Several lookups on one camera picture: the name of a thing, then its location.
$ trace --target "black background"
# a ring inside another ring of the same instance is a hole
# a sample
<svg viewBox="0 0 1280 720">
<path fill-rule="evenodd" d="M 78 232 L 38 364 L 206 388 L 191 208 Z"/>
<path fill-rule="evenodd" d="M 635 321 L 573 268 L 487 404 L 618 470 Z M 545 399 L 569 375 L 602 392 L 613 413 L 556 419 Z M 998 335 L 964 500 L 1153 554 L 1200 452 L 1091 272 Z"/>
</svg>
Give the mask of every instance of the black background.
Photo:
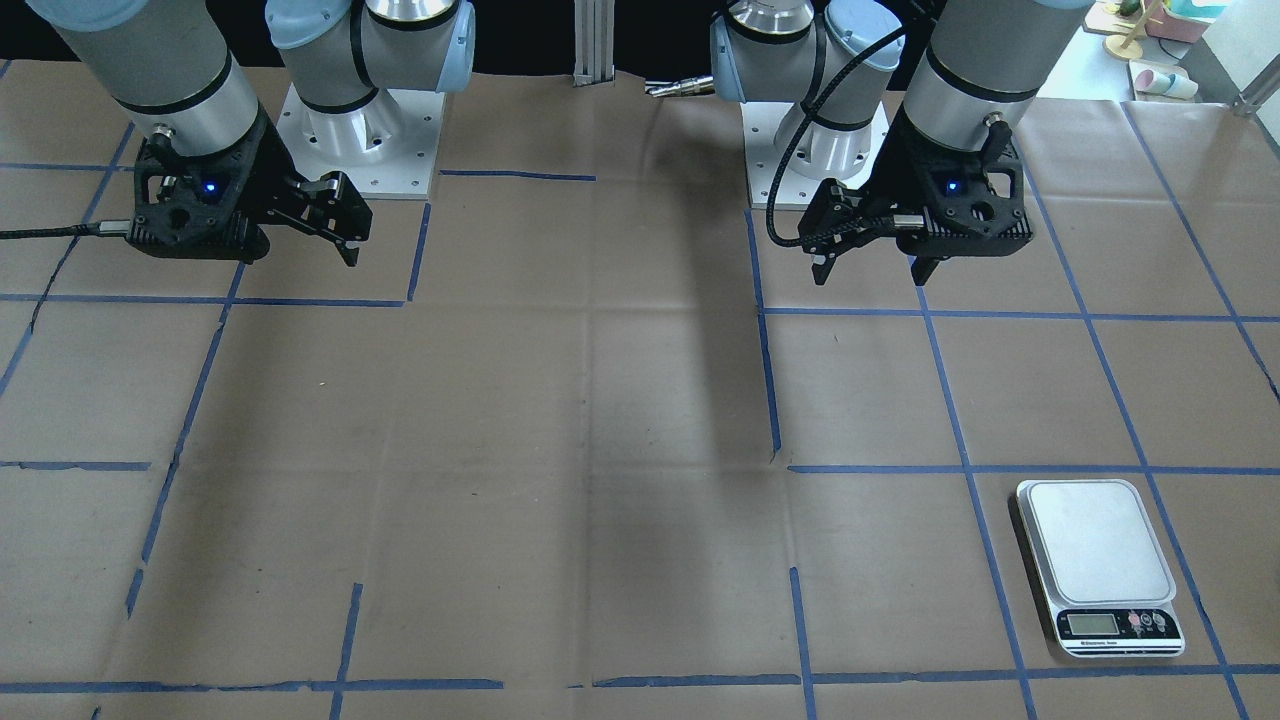
<svg viewBox="0 0 1280 720">
<path fill-rule="evenodd" d="M 827 1 L 817 0 L 814 5 L 822 9 Z M 904 14 L 908 0 L 879 1 L 899 17 L 909 17 Z M 573 0 L 472 0 L 472 4 L 479 28 L 476 72 L 573 73 Z M 723 0 L 617 0 L 614 64 L 621 72 L 649 79 L 709 74 L 708 24 L 722 4 Z M 207 4 L 242 65 L 280 65 L 280 55 L 266 31 L 265 5 L 266 0 Z M 925 40 L 922 32 L 908 37 L 902 67 L 891 87 L 906 86 Z M 76 59 L 58 33 L 20 0 L 0 0 L 0 58 Z"/>
</svg>

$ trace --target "pink container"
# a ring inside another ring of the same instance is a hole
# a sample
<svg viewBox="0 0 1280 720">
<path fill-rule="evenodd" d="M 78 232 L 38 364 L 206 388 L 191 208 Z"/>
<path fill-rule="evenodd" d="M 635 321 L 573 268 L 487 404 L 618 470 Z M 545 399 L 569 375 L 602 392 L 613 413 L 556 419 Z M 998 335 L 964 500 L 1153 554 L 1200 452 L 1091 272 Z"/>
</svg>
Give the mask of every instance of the pink container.
<svg viewBox="0 0 1280 720">
<path fill-rule="evenodd" d="M 1165 40 L 1176 40 L 1179 42 L 1196 42 L 1204 35 L 1208 26 L 1212 24 L 1171 14 L 1169 8 L 1165 6 L 1164 0 L 1146 1 L 1148 4 L 1160 3 L 1160 6 L 1151 14 L 1151 20 L 1147 23 L 1147 35 L 1152 37 L 1164 37 Z"/>
</svg>

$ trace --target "kitchen scale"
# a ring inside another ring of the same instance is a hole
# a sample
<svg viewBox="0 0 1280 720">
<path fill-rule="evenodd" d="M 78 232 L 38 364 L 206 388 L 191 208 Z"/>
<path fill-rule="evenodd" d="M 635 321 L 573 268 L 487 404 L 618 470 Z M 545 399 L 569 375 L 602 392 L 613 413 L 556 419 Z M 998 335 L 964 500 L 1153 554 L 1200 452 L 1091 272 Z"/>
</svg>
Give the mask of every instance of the kitchen scale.
<svg viewBox="0 0 1280 720">
<path fill-rule="evenodd" d="M 1025 480 L 1018 510 L 1048 624 L 1075 657 L 1181 655 L 1178 588 L 1125 480 Z"/>
</svg>

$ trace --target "scale control panel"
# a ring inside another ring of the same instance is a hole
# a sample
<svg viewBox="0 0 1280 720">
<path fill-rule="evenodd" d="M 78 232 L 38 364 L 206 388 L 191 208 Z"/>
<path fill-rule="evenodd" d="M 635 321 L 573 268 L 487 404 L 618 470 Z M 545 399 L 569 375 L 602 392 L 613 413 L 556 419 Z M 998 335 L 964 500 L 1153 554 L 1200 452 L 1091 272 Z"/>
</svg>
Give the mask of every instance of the scale control panel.
<svg viewBox="0 0 1280 720">
<path fill-rule="evenodd" d="M 1158 607 L 1061 610 L 1056 625 L 1071 655 L 1180 655 L 1185 647 L 1178 621 Z"/>
</svg>

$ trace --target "scale display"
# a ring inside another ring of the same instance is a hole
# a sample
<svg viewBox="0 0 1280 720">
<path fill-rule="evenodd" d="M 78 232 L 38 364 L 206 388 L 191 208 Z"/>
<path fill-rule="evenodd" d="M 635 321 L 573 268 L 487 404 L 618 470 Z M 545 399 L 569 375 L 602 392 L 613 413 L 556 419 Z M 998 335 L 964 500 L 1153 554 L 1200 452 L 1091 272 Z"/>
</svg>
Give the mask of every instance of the scale display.
<svg viewBox="0 0 1280 720">
<path fill-rule="evenodd" d="M 1075 657 L 1178 656 L 1178 588 L 1125 480 L 1027 480 L 1018 509 L 1050 626 Z"/>
</svg>

